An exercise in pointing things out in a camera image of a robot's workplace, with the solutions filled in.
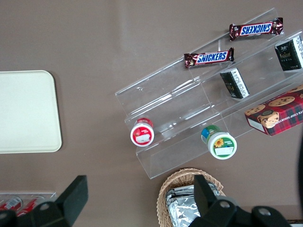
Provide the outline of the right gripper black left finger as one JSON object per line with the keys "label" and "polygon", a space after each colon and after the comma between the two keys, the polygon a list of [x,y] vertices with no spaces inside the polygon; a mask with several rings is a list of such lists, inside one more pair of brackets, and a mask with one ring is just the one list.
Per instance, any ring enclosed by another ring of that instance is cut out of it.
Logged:
{"label": "right gripper black left finger", "polygon": [[77,176],[55,201],[36,206],[18,218],[20,227],[71,227],[88,201],[88,180]]}

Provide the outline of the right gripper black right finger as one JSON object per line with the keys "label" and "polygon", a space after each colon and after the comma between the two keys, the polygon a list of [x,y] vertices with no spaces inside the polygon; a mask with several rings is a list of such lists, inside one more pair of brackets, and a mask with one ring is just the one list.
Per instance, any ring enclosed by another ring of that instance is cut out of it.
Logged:
{"label": "right gripper black right finger", "polygon": [[203,175],[194,177],[194,199],[200,213],[192,227],[231,227],[237,208],[224,196],[215,196]]}

